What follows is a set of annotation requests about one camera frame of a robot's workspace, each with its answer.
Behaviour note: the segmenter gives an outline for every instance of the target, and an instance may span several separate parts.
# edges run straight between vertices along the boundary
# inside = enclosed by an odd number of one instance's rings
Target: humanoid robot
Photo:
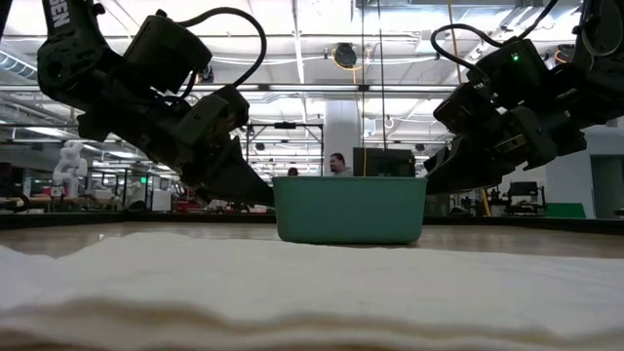
[[[78,141],[68,141],[60,150],[60,160],[52,174],[53,186],[50,195],[53,198],[78,196],[78,177],[87,175],[87,160],[80,157],[81,150],[82,143]]]

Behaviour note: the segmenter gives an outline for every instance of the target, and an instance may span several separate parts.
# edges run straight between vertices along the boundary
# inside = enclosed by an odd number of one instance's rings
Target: man
[[[330,171],[334,176],[353,176],[353,171],[344,164],[344,156],[339,152],[330,157]]]

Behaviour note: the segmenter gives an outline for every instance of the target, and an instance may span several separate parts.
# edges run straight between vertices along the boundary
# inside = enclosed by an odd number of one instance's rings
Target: plastic basket
[[[405,245],[422,230],[424,178],[284,176],[273,186],[284,241]]]

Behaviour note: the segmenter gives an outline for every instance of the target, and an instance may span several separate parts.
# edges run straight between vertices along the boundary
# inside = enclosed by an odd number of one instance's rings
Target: white cloth
[[[0,282],[1,350],[624,345],[621,259],[138,233],[58,259],[0,248]]]

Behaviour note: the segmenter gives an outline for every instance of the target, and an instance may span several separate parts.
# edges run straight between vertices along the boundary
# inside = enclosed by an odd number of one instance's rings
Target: computer screen
[[[354,147],[353,176],[416,176],[413,154],[411,150],[367,148],[365,152]]]

